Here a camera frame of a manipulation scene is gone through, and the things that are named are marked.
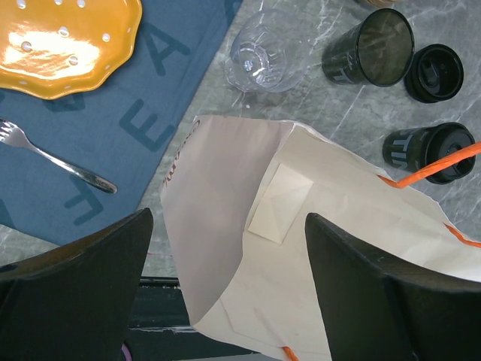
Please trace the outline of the black coffee cup lid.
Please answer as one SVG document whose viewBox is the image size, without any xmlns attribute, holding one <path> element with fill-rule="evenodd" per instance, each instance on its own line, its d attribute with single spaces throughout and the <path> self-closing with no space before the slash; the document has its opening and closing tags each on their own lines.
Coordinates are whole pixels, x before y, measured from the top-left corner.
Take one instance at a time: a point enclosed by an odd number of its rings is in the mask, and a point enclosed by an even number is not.
<svg viewBox="0 0 481 361">
<path fill-rule="evenodd" d="M 474 137 L 467 128 L 459 123 L 442 123 L 428 128 L 425 142 L 425 163 L 429 165 L 448 155 L 475 143 Z M 444 185 L 468 175 L 476 162 L 476 157 L 462 160 L 444 170 L 427 177 L 427 181 Z"/>
</svg>

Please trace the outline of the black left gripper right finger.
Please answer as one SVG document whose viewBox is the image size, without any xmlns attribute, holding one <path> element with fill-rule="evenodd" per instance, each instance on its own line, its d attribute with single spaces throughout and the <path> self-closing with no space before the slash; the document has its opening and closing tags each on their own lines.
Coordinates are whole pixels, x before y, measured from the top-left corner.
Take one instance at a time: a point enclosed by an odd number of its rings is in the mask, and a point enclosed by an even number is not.
<svg viewBox="0 0 481 361">
<path fill-rule="evenodd" d="M 324 217 L 307 252 L 334 360 L 478 360 L 480 285 L 414 265 Z"/>
</svg>

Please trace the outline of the dark translucent coffee cup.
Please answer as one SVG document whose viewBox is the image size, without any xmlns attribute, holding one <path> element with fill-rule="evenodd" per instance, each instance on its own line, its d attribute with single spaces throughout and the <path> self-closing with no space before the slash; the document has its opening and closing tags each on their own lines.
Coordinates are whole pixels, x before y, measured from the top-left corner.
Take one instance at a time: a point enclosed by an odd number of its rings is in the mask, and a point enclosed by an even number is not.
<svg viewBox="0 0 481 361">
<path fill-rule="evenodd" d="M 407 18 L 385 8 L 332 41 L 322 54 L 322 70 L 334 83 L 389 87 L 407 74 L 414 52 Z"/>
</svg>

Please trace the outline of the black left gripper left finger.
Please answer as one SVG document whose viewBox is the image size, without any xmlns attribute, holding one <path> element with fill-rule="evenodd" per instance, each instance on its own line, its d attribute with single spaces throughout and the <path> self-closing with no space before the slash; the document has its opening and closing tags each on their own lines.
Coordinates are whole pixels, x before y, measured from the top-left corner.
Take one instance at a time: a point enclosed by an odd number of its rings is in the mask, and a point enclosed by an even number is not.
<svg viewBox="0 0 481 361">
<path fill-rule="evenodd" d="M 1 267 L 3 360 L 117 360 L 153 232 L 150 209 Z"/>
</svg>

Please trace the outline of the brown paper takeout bag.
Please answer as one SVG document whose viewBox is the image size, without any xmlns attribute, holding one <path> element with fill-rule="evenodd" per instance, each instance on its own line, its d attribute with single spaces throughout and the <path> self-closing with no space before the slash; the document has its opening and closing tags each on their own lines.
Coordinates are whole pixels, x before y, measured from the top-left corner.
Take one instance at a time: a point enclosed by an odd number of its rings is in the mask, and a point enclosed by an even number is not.
<svg viewBox="0 0 481 361">
<path fill-rule="evenodd" d="M 198 116 L 161 193 L 194 329 L 282 360 L 331 357 L 307 252 L 318 214 L 414 265 L 480 285 L 480 244 L 412 185 L 478 154 L 471 145 L 400 181 L 287 120 Z"/>
</svg>

